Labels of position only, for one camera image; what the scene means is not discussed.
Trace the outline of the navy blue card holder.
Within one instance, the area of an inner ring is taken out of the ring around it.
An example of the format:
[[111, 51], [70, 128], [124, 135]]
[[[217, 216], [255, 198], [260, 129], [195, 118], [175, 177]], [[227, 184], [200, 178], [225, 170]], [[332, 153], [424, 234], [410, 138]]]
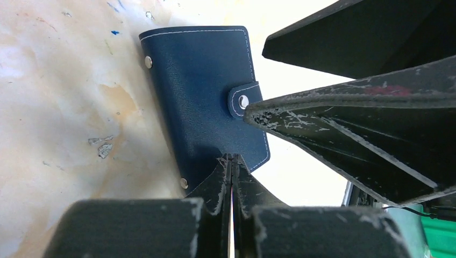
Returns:
[[226, 153], [250, 171], [269, 161], [266, 133], [243, 120], [262, 101], [244, 26], [164, 27], [139, 39], [187, 194]]

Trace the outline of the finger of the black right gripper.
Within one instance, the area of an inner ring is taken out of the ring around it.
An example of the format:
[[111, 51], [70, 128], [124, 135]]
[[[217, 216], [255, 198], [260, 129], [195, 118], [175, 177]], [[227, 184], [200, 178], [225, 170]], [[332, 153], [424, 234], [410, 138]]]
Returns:
[[337, 1], [267, 37], [265, 58], [348, 78], [455, 55], [455, 1]]
[[251, 104], [245, 122], [397, 206], [455, 193], [455, 57]]

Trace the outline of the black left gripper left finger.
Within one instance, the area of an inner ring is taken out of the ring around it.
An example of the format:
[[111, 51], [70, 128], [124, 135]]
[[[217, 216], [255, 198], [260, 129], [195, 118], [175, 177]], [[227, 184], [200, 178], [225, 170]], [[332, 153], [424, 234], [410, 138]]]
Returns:
[[203, 203], [198, 209], [197, 235], [192, 242], [193, 257], [229, 257], [232, 203], [232, 155], [217, 159], [213, 172], [187, 198]]

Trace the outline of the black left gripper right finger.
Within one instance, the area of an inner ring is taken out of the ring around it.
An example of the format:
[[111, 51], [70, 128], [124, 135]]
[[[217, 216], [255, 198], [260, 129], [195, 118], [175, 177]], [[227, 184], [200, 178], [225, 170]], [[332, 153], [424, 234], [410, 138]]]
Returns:
[[249, 171], [239, 154], [233, 163], [233, 229], [235, 257], [257, 257], [255, 221], [252, 210], [256, 206], [285, 206]]

